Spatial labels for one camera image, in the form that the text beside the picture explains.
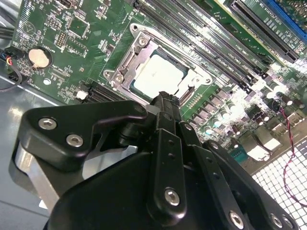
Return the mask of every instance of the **dimm slot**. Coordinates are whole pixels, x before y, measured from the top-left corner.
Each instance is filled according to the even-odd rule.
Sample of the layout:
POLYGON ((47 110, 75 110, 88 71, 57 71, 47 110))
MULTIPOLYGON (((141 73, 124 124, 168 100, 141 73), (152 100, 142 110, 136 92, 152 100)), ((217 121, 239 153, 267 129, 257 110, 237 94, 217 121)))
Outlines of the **dimm slot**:
POLYGON ((227 69, 224 67, 221 67, 220 63, 216 62, 212 57, 205 55, 201 50, 199 50, 198 46, 191 40, 187 39, 184 36, 180 36, 180 31, 178 31, 176 28, 169 26, 168 22, 165 22, 164 19, 161 19, 161 17, 152 10, 152 8, 148 7, 146 4, 140 3, 138 5, 140 8, 140 11, 144 13, 145 15, 151 17, 153 20, 157 21, 159 26, 164 27, 164 29, 169 30, 179 41, 181 41, 183 44, 186 44, 186 46, 193 47, 194 51, 197 55, 199 55, 202 59, 210 63, 212 66, 214 66, 218 71, 220 71, 222 74, 224 74, 226 77, 228 77, 232 82, 239 85, 240 88, 242 88, 247 94, 252 92, 252 89, 249 88, 249 86, 243 82, 242 80, 237 79, 232 73, 230 73, 227 69))
MULTIPOLYGON (((176 23, 178 23, 180 26, 182 26, 184 29, 186 29, 187 26, 184 25, 181 21, 179 21, 179 20, 174 16, 174 14, 173 14, 170 10, 166 9, 166 8, 165 8, 164 6, 162 6, 162 5, 158 5, 157 2, 153 3, 151 0, 149 0, 149 1, 147 1, 147 2, 149 2, 152 6, 154 6, 156 10, 157 10, 157 9, 160 9, 161 11, 166 12, 167 15, 169 15, 176 23)), ((193 36, 195 36, 195 37, 200 37, 200 34, 199 34, 197 31, 195 31, 195 29, 194 29, 192 26, 190 26, 190 28, 189 28, 188 30, 191 31, 191 33, 192 33, 193 36)), ((221 53, 218 54, 218 53, 214 50, 213 46, 210 45, 208 42, 202 41, 202 44, 203 44, 204 46, 206 46, 206 47, 210 50, 210 52, 211 52, 212 54, 215 55, 215 57, 212 57, 212 58, 209 58, 210 56, 207 57, 207 59, 211 59, 211 63, 214 63, 215 66, 219 66, 221 69, 223 69, 225 66, 222 66, 222 67, 221 67, 219 64, 217 64, 217 63, 219 63, 217 60, 223 60, 223 61, 225 62, 225 64, 226 64, 228 67, 230 67, 230 68, 234 69, 235 71, 237 71, 236 74, 238 75, 238 77, 239 77, 241 80, 245 79, 244 76, 248 75, 248 73, 245 72, 245 70, 242 70, 242 69, 240 69, 240 68, 237 68, 236 66, 234 66, 233 64, 231 64, 229 61, 227 61, 229 57, 227 57, 226 55, 223 55, 223 54, 221 54, 221 53)))
MULTIPOLYGON (((187 11, 187 9, 181 4, 181 2, 179 0, 171 0, 173 2, 176 2, 175 4, 177 6, 179 6, 182 10, 184 10, 186 13, 188 13, 191 17, 193 18, 197 18, 195 15, 193 15, 190 11, 187 11)), ((193 1, 189 1, 189 3, 196 8, 199 12, 201 12, 203 15, 205 15, 207 18, 211 18, 211 16, 204 11, 202 8, 200 8, 198 5, 196 5, 193 1)), ((244 48, 245 52, 248 53, 249 56, 251 56, 254 60, 257 60, 258 62, 260 62, 262 65, 266 66, 266 68, 268 67, 268 65, 265 65, 261 58, 259 58, 253 51, 251 51, 246 45, 244 45, 242 42, 240 42, 236 37, 234 37, 229 31, 227 31, 221 24, 219 24, 218 22, 214 22, 213 23, 224 33, 227 35, 227 37, 229 37, 230 40, 235 41, 238 45, 240 45, 240 47, 244 48)), ((204 26, 208 27, 209 25, 205 22, 205 21, 201 21, 201 24, 203 24, 204 26)), ((250 61, 243 55, 241 55, 239 53, 239 55, 241 56, 241 58, 243 58, 247 63, 249 63, 251 66, 254 66, 254 64, 250 63, 250 61)))
MULTIPOLYGON (((176 7, 176 6, 177 6, 177 5, 174 4, 174 7, 182 14, 181 18, 184 19, 184 17, 186 17, 186 19, 193 21, 193 19, 192 19, 191 17, 189 17, 189 15, 187 15, 184 11, 182 11, 180 8, 178 8, 178 7, 176 7)), ((173 13, 171 13, 171 12, 169 11, 168 13, 169 13, 169 15, 170 15, 174 20, 177 21, 177 23, 179 23, 179 24, 180 24, 181 26, 183 26, 184 28, 187 28, 187 26, 188 26, 188 27, 189 27, 189 31, 192 31, 193 34, 194 34, 195 36, 197 36, 197 37, 202 37, 202 39, 207 40, 208 42, 205 42, 205 43, 206 43, 206 46, 207 46, 207 47, 210 47, 212 53, 213 53, 214 51, 216 51, 216 53, 219 53, 219 52, 218 52, 218 49, 215 49, 212 45, 210 45, 210 40, 208 40, 205 36, 203 36, 199 31, 197 31, 195 28, 193 28, 190 24, 183 24, 181 21, 179 21, 179 19, 177 18, 177 15, 178 15, 178 14, 176 14, 176 12, 173 11, 173 13)), ((234 49, 233 49, 231 46, 225 45, 225 42, 222 42, 221 39, 218 39, 218 40, 215 39, 215 40, 216 40, 217 43, 219 43, 220 46, 225 46, 227 49, 229 49, 229 52, 233 52, 233 51, 234 51, 234 49)), ((245 75, 248 75, 248 72, 247 72, 241 65, 239 65, 237 62, 235 62, 233 59, 229 58, 228 55, 224 55, 224 54, 222 54, 221 52, 220 52, 219 55, 222 56, 225 60, 228 60, 228 61, 227 61, 227 64, 228 64, 231 68, 233 68, 233 69, 235 69, 236 71, 240 72, 240 73, 243 74, 244 76, 245 76, 245 75)), ((242 59, 241 59, 241 55, 240 55, 240 54, 238 55, 238 52, 237 52, 236 55, 234 55, 234 56, 235 56, 240 62, 244 63, 247 67, 249 67, 250 69, 255 69, 255 68, 256 68, 255 66, 251 66, 251 65, 249 65, 248 63, 246 63, 244 60, 242 60, 242 59)))

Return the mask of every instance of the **black expansion slot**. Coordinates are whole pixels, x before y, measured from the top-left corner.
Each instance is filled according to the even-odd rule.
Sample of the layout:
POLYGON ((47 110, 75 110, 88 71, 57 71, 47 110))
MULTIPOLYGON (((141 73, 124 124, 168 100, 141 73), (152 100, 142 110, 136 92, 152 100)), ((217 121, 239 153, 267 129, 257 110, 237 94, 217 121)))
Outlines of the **black expansion slot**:
POLYGON ((182 26, 182 28, 187 30, 189 33, 191 33, 195 37, 201 37, 202 40, 203 40, 202 44, 204 46, 206 46, 212 54, 215 55, 214 59, 221 60, 221 61, 225 62, 225 64, 227 64, 230 68, 232 68, 233 70, 235 70, 238 73, 241 73, 242 76, 239 75, 240 78, 245 78, 245 76, 249 75, 248 72, 242 66, 240 66, 237 62, 235 62, 233 59, 231 59, 227 54, 220 52, 219 48, 214 48, 214 46, 211 45, 212 44, 211 41, 208 40, 202 34, 200 34, 199 31, 197 31, 195 28, 193 28, 190 24, 182 22, 178 18, 179 14, 177 14, 174 11, 171 11, 171 9, 169 9, 169 7, 162 5, 161 0, 156 0, 156 4, 157 3, 159 3, 159 8, 161 10, 163 10, 164 12, 166 12, 177 24, 182 26))
POLYGON ((299 55, 294 52, 270 27, 268 27, 257 15, 253 13, 243 2, 235 0, 230 2, 230 9, 242 20, 247 22, 251 29, 265 40, 282 58, 294 63, 299 55))
MULTIPOLYGON (((207 13, 203 8, 201 8, 199 5, 197 5, 195 2, 193 2, 193 0, 189 0, 188 1, 189 4, 197 9, 201 14, 205 15, 207 18, 211 18, 212 16, 207 13)), ((212 21, 223 33, 225 33, 229 39, 234 40, 235 42, 237 42, 238 44, 240 44, 241 47, 244 48, 245 52, 248 53, 248 55, 250 55, 251 57, 253 57, 253 59, 261 62, 263 65, 266 65, 267 67, 269 66, 268 64, 263 63, 262 58, 260 58, 257 54, 255 54, 252 50, 250 50, 245 44, 243 44, 241 41, 239 41, 239 39, 237 39, 235 36, 233 36, 228 30, 226 30, 219 22, 215 22, 212 21)))
MULTIPOLYGON (((161 11, 164 11, 163 9, 161 9, 161 7, 159 7, 157 5, 157 3, 152 2, 151 0, 147 1, 148 3, 150 3, 152 6, 155 7, 155 9, 160 9, 161 11)), ((237 77, 235 77, 233 75, 233 73, 229 72, 227 67, 225 67, 224 65, 222 65, 220 62, 217 61, 217 59, 215 59, 214 57, 211 57, 209 54, 204 54, 204 52, 202 50, 200 50, 198 48, 198 45, 196 43, 194 43, 192 40, 190 40, 189 38, 182 36, 182 33, 177 29, 174 28, 172 26, 170 26, 169 22, 166 21, 165 19, 161 18, 159 16, 159 14, 157 14, 155 11, 152 10, 152 8, 148 7, 145 4, 141 4, 140 5, 141 10, 143 10, 143 13, 149 15, 150 17, 152 17, 155 21, 159 22, 159 26, 164 26, 167 30, 171 31, 177 38, 178 40, 185 40, 185 44, 187 46, 192 46, 194 48, 194 51, 204 60, 206 60, 207 62, 209 62, 212 66, 214 66, 216 69, 218 69, 220 72, 222 72, 224 75, 226 75, 229 79, 232 79, 236 84, 240 84, 242 79, 238 79, 237 77)))
POLYGON ((176 37, 179 41, 181 41, 183 44, 185 44, 188 47, 193 47, 194 52, 199 55, 202 59, 210 63, 212 66, 214 66, 217 70, 219 70, 222 74, 224 74, 227 78, 229 78, 232 82, 237 84, 241 89, 243 89, 247 94, 252 94, 253 90, 242 80, 237 79, 231 72, 229 72, 227 69, 225 69, 223 66, 220 65, 219 62, 214 60, 209 55, 205 55, 203 51, 199 50, 198 45, 195 44, 193 41, 188 39, 185 36, 182 36, 182 33, 178 31, 176 28, 172 27, 169 22, 165 21, 165 19, 161 18, 157 12, 153 11, 151 7, 147 6, 146 4, 143 4, 139 2, 138 9, 140 12, 144 13, 148 17, 152 18, 154 21, 158 22, 159 27, 161 27, 163 30, 170 31, 174 37, 176 37))
POLYGON ((89 94, 83 103, 116 102, 123 100, 126 100, 126 98, 114 93, 106 86, 97 84, 96 86, 91 87, 89 94))
MULTIPOLYGON (((200 18, 196 17, 194 14, 192 14, 190 11, 187 11, 186 8, 184 8, 180 2, 178 0, 170 0, 170 2, 172 2, 174 4, 174 7, 176 8, 176 10, 178 10, 178 12, 180 12, 184 17, 186 17, 188 20, 193 21, 195 24, 197 24, 197 26, 199 27, 210 27, 206 22, 202 21, 200 18)), ((221 44, 222 46, 227 47, 232 53, 232 55, 234 55, 235 57, 237 57, 238 59, 240 59, 239 61, 244 63, 245 66, 249 67, 252 70, 258 70, 261 71, 261 69, 257 66, 255 66, 255 64, 251 63, 250 60, 248 60, 245 56, 243 56, 240 52, 238 52, 236 49, 234 49, 227 41, 221 39, 219 36, 219 34, 214 31, 213 29, 211 29, 209 32, 210 36, 217 41, 219 44, 221 44)))

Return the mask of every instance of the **capacitor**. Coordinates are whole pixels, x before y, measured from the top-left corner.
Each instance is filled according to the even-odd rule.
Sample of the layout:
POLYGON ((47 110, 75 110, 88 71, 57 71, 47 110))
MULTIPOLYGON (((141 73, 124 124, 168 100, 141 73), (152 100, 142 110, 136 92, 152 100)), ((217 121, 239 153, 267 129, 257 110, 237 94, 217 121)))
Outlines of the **capacitor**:
POLYGON ((213 123, 213 126, 216 127, 216 128, 218 128, 222 125, 222 122, 217 117, 212 119, 212 123, 213 123))
POLYGON ((236 134, 236 135, 240 135, 240 130, 239 130, 239 128, 238 128, 238 126, 236 126, 236 125, 233 125, 232 126, 232 130, 234 131, 234 133, 236 134))
POLYGON ((205 134, 207 135, 213 134, 213 130, 211 129, 210 126, 206 126, 205 128, 203 128, 203 130, 205 131, 205 134))
POLYGON ((293 101, 287 95, 281 94, 280 99, 285 102, 287 105, 292 105, 293 101))
POLYGON ((234 148, 234 149, 237 149, 239 147, 239 143, 236 139, 234 138, 231 138, 230 139, 230 142, 231 142, 231 146, 234 148))
POLYGON ((268 120, 270 119, 270 117, 269 117, 266 113, 263 113, 263 114, 261 115, 261 118, 262 118, 262 120, 264 120, 264 121, 268 121, 268 120))
POLYGON ((295 98, 293 100, 293 104, 298 107, 299 109, 304 109, 306 107, 306 105, 299 99, 295 98))
POLYGON ((256 122, 257 122, 257 124, 258 124, 259 126, 263 125, 263 120, 262 120, 261 117, 257 118, 257 119, 256 119, 256 122))
POLYGON ((236 112, 237 110, 238 110, 238 107, 234 104, 234 103, 229 103, 228 105, 227 105, 227 107, 228 107, 228 109, 232 112, 232 113, 234 113, 234 112, 236 112))
POLYGON ((229 137, 235 137, 235 136, 236 136, 235 133, 234 133, 233 131, 231 131, 231 130, 229 130, 229 131, 227 132, 227 135, 228 135, 229 137))
POLYGON ((230 118, 230 114, 229 114, 226 110, 222 110, 222 111, 220 112, 220 114, 221 114, 221 116, 222 116, 223 119, 228 119, 228 118, 230 118))
POLYGON ((275 97, 275 93, 269 89, 266 89, 265 91, 263 91, 263 95, 266 96, 266 98, 268 99, 272 99, 275 97))
POLYGON ((279 85, 279 84, 277 84, 277 83, 272 83, 271 85, 270 85, 270 87, 271 87, 271 89, 275 92, 275 93, 278 93, 278 92, 281 92, 282 91, 282 89, 283 89, 283 87, 281 86, 281 85, 279 85))
POLYGON ((274 112, 278 113, 281 109, 279 100, 272 100, 267 103, 268 107, 272 109, 274 112))

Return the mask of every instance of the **screw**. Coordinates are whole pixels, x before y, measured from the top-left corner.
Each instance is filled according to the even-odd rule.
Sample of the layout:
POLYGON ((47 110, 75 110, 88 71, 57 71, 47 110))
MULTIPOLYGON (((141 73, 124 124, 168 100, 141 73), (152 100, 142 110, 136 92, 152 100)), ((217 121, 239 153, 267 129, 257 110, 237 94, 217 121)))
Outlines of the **screw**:
POLYGON ((231 222, 238 228, 238 229, 243 229, 244 228, 244 223, 241 217, 235 213, 234 211, 230 211, 229 217, 231 222))
POLYGON ((281 223, 281 221, 274 214, 271 214, 271 219, 277 227, 279 228, 283 227, 283 224, 281 223))
POLYGON ((117 75, 116 76, 116 81, 122 82, 123 81, 123 77, 121 75, 117 75))
POLYGON ((144 112, 144 108, 142 106, 140 106, 140 105, 135 105, 134 109, 136 111, 138 111, 139 113, 143 113, 144 112))
POLYGON ((39 127, 46 130, 53 130, 57 127, 57 122, 51 118, 42 118, 38 121, 39 127))
POLYGON ((80 137, 79 135, 76 135, 76 134, 68 135, 66 137, 66 142, 70 146, 73 146, 73 147, 76 147, 76 148, 81 147, 83 145, 82 137, 80 137))
POLYGON ((109 78, 110 77, 110 72, 109 71, 105 71, 105 77, 109 78))
POLYGON ((219 147, 218 147, 218 145, 217 145, 217 144, 215 144, 215 143, 211 143, 211 145, 212 145, 212 147, 213 147, 214 149, 216 149, 216 150, 218 150, 218 149, 219 149, 219 147))
POLYGON ((287 217, 285 217, 285 216, 283 216, 283 220, 284 220, 284 222, 290 227, 290 228, 294 228, 294 226, 293 226, 293 224, 291 223, 291 221, 287 218, 287 217))
POLYGON ((164 192, 164 196, 166 201, 173 205, 173 206, 178 206, 180 203, 180 198, 178 194, 173 190, 173 189, 166 189, 164 192))
POLYGON ((188 129, 188 130, 192 130, 192 127, 189 124, 184 124, 184 126, 188 129))
POLYGON ((147 39, 144 38, 144 37, 140 37, 140 38, 139 38, 139 44, 140 44, 141 46, 147 45, 147 39))

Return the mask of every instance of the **green circuit board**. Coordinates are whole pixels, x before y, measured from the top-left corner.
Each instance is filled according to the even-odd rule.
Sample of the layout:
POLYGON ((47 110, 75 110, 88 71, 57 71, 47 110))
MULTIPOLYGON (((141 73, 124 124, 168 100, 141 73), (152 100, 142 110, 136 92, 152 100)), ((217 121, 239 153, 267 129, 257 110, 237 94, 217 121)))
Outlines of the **green circuit board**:
MULTIPOLYGON (((245 3, 261 11, 254 1, 246 0, 245 3)), ((304 93, 306 73, 301 69, 306 64, 307 46, 296 43, 294 37, 291 48, 299 55, 299 60, 289 64, 238 20, 223 1, 139 0, 140 7, 131 2, 23 0, 12 45, 27 53, 34 47, 43 47, 52 55, 52 64, 43 69, 33 68, 28 56, 15 62, 21 73, 28 77, 27 83, 65 104, 80 103, 76 92, 82 82, 104 85, 114 94, 128 99, 111 87, 103 72, 117 68, 134 40, 130 25, 137 23, 154 28, 182 50, 188 50, 191 58, 198 60, 213 77, 210 86, 200 86, 181 106, 184 120, 192 120, 217 90, 231 93, 229 98, 221 98, 222 102, 215 105, 216 110, 199 123, 197 133, 203 139, 208 138, 203 127, 212 127, 211 118, 230 101, 242 105, 245 111, 258 105, 274 116, 262 103, 262 90, 258 90, 267 82, 259 79, 255 95, 246 101, 246 94, 233 80, 248 85, 246 75, 255 67, 266 72, 272 64, 278 65, 279 68, 271 72, 287 87, 285 92, 294 98, 304 93)), ((269 17, 264 13, 261 15, 264 21, 269 17)), ((286 29, 282 24, 277 25, 278 28, 286 29)), ((253 121, 242 120, 245 116, 243 111, 224 121, 223 129, 213 127, 215 134, 210 138, 224 141, 232 124, 255 128, 253 121)))

